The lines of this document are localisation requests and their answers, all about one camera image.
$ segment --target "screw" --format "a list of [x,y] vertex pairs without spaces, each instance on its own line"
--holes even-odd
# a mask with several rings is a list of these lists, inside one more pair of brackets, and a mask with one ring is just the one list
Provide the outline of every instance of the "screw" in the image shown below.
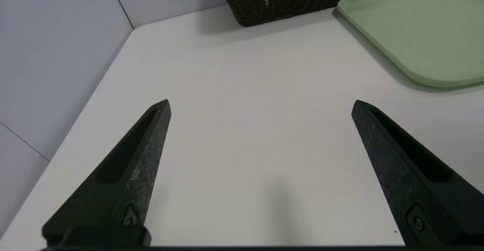
[[417,230],[422,231],[424,229],[424,224],[423,224],[422,220],[420,220],[420,218],[418,218],[418,217],[415,217],[415,219],[413,219],[413,225],[415,225],[415,228]]

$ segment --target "tray rim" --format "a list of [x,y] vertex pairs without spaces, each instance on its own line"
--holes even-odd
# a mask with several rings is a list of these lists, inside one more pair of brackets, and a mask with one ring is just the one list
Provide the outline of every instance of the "tray rim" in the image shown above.
[[457,80],[457,81],[450,81],[444,79],[435,79],[430,78],[425,75],[421,75],[413,70],[410,70],[407,66],[405,66],[395,55],[391,53],[382,43],[378,42],[367,30],[365,30],[361,25],[356,22],[351,15],[346,12],[350,6],[353,6],[355,3],[367,1],[367,0],[340,0],[337,5],[337,10],[358,30],[360,31],[370,42],[376,46],[389,60],[391,60],[400,70],[402,70],[410,79],[413,81],[431,87],[439,87],[439,88],[451,88],[456,86],[468,85],[468,84],[475,84],[484,81],[484,74],[482,76],[470,76],[465,77],[465,79]]

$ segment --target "light green plastic tray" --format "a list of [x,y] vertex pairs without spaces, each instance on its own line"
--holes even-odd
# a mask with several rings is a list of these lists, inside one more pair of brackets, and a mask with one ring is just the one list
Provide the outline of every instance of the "light green plastic tray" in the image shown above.
[[484,0],[341,0],[338,11],[418,83],[484,81]]

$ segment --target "table surface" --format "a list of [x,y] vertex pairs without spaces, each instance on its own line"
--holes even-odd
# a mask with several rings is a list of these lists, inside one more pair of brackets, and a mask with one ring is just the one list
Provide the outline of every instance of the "table surface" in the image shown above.
[[484,90],[420,86],[333,9],[242,28],[227,6],[133,31],[0,242],[42,225],[142,113],[172,117],[152,245],[402,245],[351,119],[395,120],[484,191]]

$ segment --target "white table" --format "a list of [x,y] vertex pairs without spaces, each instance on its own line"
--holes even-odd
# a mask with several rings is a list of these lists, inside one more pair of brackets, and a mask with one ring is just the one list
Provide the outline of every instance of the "white table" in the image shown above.
[[484,191],[484,90],[422,87],[333,9],[242,28],[227,6],[136,29],[0,242],[40,229],[153,103],[171,123],[152,245],[401,245],[351,119],[382,109]]

